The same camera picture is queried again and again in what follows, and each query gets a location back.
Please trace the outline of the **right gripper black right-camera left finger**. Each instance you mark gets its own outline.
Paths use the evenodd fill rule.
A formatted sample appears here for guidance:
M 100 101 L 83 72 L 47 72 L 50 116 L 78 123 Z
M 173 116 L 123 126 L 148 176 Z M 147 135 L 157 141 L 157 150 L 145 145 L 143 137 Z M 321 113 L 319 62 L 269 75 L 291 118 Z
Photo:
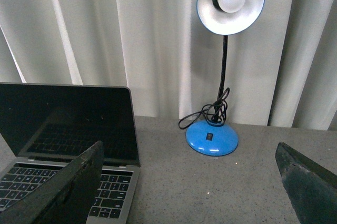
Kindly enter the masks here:
M 104 159 L 94 143 L 35 191 L 1 212 L 1 223 L 86 223 Z

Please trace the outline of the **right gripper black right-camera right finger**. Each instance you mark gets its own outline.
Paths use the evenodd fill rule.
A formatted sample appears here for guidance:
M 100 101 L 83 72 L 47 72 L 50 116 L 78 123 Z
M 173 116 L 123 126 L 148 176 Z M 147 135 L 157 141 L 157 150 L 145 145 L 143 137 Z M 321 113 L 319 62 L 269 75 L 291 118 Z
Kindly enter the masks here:
M 284 142 L 275 159 L 300 223 L 336 223 L 336 175 Z

